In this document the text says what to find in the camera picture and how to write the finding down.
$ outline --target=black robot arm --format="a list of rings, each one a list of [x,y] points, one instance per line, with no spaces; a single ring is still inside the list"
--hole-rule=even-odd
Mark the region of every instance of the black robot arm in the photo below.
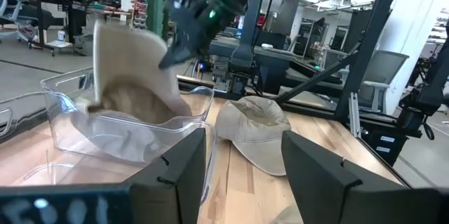
[[[167,0],[165,7],[176,24],[175,37],[159,67],[206,55],[213,38],[238,15],[248,0]]]

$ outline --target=black panel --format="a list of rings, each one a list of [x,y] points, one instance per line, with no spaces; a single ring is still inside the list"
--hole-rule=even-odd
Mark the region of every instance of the black panel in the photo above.
[[[147,168],[125,182],[159,186],[168,190],[148,192],[138,198],[136,223],[196,223],[206,172],[206,130],[196,129]]]
[[[348,35],[344,42],[343,52],[349,53],[350,50],[360,42],[362,32],[365,31],[366,25],[370,21],[371,10],[366,11],[354,11],[351,17],[351,23],[349,24]]]
[[[447,189],[412,190],[284,132],[282,153],[305,224],[443,224]]]
[[[3,187],[0,223],[134,223],[129,190],[130,185]]]
[[[282,135],[282,154],[304,223],[339,223],[346,190],[361,184],[343,159],[291,131]]]

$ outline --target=cable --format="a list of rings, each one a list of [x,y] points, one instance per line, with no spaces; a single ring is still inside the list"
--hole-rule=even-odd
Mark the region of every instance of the cable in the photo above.
[[[189,71],[189,69],[190,69],[190,66],[192,66],[194,64],[194,61],[191,61],[190,63],[189,63],[189,67],[187,67],[187,70],[185,70],[185,72],[184,72],[184,74],[182,74],[183,76],[185,76],[186,75],[186,73]]]
[[[256,45],[257,40],[259,39],[260,33],[262,32],[262,30],[263,30],[265,24],[267,23],[267,19],[268,19],[269,12],[270,12],[270,10],[272,9],[272,3],[273,3],[273,0],[269,0],[268,8],[267,8],[267,14],[265,14],[265,19],[264,19],[264,22],[263,22],[263,24],[262,24],[262,28],[261,28],[260,31],[257,33],[257,36],[256,36],[256,38],[254,39],[253,48],[254,48],[254,46]]]
[[[254,79],[251,81],[251,84],[252,86],[249,87],[254,90],[257,96],[272,99],[272,97],[265,96],[261,90],[257,89],[257,84],[255,84]]]
[[[429,118],[429,116],[426,116],[424,118],[424,121],[422,121],[422,125],[424,127],[424,132],[426,132],[426,136],[429,138],[429,140],[435,140],[435,134],[434,131],[432,130],[432,128],[428,125],[427,123],[427,118]]]

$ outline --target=workbench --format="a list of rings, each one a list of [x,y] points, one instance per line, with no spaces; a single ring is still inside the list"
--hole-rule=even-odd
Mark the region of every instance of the workbench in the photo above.
[[[208,123],[215,124],[217,114],[225,102],[226,100],[214,98],[207,118]],[[292,131],[365,169],[399,183],[396,177],[340,123],[289,112],[286,114]],[[54,153],[47,153],[46,157],[45,147],[48,146],[53,146],[48,123],[25,131],[0,145],[0,185],[18,184],[33,167],[48,162],[59,162],[60,157]],[[76,162],[83,160],[85,165],[92,165],[90,157],[83,157]],[[101,164],[101,167],[119,171],[120,176],[124,178],[136,172],[126,170],[124,165]],[[91,171],[84,172],[80,176],[98,176],[98,174],[97,171]],[[110,182],[105,179],[95,182]],[[219,139],[214,174],[208,198],[201,207],[199,223],[271,223],[282,210],[294,203],[286,177],[278,178],[261,172],[228,140]]]

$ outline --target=gray floor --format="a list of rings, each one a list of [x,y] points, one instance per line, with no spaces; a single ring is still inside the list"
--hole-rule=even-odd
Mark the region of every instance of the gray floor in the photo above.
[[[57,53],[54,58],[49,51],[29,50],[26,44],[19,43],[15,37],[2,38],[0,44],[0,100],[6,100],[25,93],[41,91],[39,82],[54,76],[57,72],[70,72],[92,65],[91,57],[76,56],[71,53]],[[177,74],[192,73],[189,63],[176,67]],[[42,100],[17,103],[22,111],[42,106]],[[5,117],[0,111],[0,121]],[[410,139],[394,168],[415,187],[441,186],[449,187],[449,127],[441,122],[446,119],[443,113],[437,112],[429,119],[436,139],[430,141],[423,138]]]

